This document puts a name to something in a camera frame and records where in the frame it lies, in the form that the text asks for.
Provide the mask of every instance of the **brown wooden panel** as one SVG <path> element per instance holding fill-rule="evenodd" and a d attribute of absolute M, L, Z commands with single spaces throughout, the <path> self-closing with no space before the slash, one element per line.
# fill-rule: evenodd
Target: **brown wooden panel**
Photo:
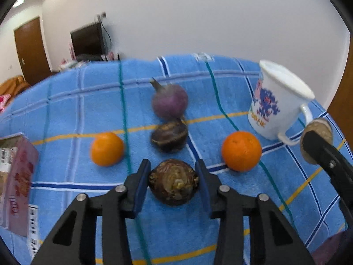
<path fill-rule="evenodd" d="M 348 60 L 340 86 L 328 108 L 329 114 L 341 128 L 353 149 L 353 38 L 349 45 Z"/>
<path fill-rule="evenodd" d="M 49 77 L 47 56 L 45 54 L 39 17 L 15 30 L 18 59 L 23 76 L 30 85 Z"/>

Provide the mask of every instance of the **metal screw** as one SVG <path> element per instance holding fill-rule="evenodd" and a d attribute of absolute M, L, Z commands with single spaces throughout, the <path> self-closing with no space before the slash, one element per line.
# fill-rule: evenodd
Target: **metal screw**
<path fill-rule="evenodd" d="M 261 193 L 260 195 L 259 195 L 259 199 L 261 200 L 261 201 L 268 201 L 270 198 L 268 197 L 268 195 L 267 194 L 265 194 L 265 193 Z"/>
<path fill-rule="evenodd" d="M 76 199 L 78 201 L 84 201 L 86 199 L 86 194 L 80 193 L 79 195 L 76 196 Z"/>
<path fill-rule="evenodd" d="M 333 169 L 335 166 L 336 166 L 336 163 L 333 160 L 331 160 L 330 163 L 329 163 L 329 167 L 331 169 Z"/>
<path fill-rule="evenodd" d="M 221 185 L 220 186 L 220 191 L 221 192 L 228 192 L 230 190 L 231 190 L 231 188 L 228 185 Z"/>
<path fill-rule="evenodd" d="M 116 192 L 124 192 L 126 190 L 125 185 L 118 185 L 117 187 L 115 187 L 115 191 Z"/>

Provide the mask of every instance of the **black monitor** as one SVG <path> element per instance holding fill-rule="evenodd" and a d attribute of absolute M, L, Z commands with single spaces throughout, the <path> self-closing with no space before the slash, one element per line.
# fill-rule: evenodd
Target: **black monitor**
<path fill-rule="evenodd" d="M 71 32 L 75 55 L 104 55 L 104 40 L 101 23 L 85 26 Z"/>

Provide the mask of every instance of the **mug rim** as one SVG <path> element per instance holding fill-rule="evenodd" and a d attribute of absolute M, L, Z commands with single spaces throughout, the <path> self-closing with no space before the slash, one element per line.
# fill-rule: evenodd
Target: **mug rim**
<path fill-rule="evenodd" d="M 275 62 L 268 61 L 268 60 L 260 60 L 259 65 L 260 65 L 260 69 L 264 70 L 276 83 L 280 84 L 280 86 L 286 87 L 288 90 L 290 90 L 291 92 L 293 92 L 297 96 L 299 96 L 301 98 L 304 98 L 304 99 L 306 99 L 308 101 L 312 101 L 312 100 L 315 99 L 315 94 L 312 91 L 312 89 L 307 85 L 307 83 L 304 82 L 300 77 L 298 77 L 296 74 L 291 72 L 286 67 L 284 67 L 284 66 L 282 66 L 280 64 L 277 64 Z M 276 76 L 276 74 L 273 72 L 273 70 L 271 70 L 269 68 L 269 66 L 275 67 L 279 71 L 286 72 L 286 73 L 290 74 L 299 83 L 301 83 L 301 85 L 303 87 L 305 87 L 306 90 L 305 91 L 300 91 L 297 88 L 295 88 L 293 85 L 291 85 L 290 83 L 286 82 L 284 79 L 279 80 L 278 77 Z"/>

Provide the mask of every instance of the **purple cartoon character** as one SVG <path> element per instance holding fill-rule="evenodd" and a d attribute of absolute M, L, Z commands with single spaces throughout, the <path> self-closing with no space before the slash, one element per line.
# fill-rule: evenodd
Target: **purple cartoon character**
<path fill-rule="evenodd" d="M 280 112 L 275 96 L 270 90 L 262 88 L 261 79 L 257 81 L 253 102 L 254 104 L 259 102 L 259 108 L 256 112 L 267 122 L 269 121 L 270 115 L 277 115 Z"/>

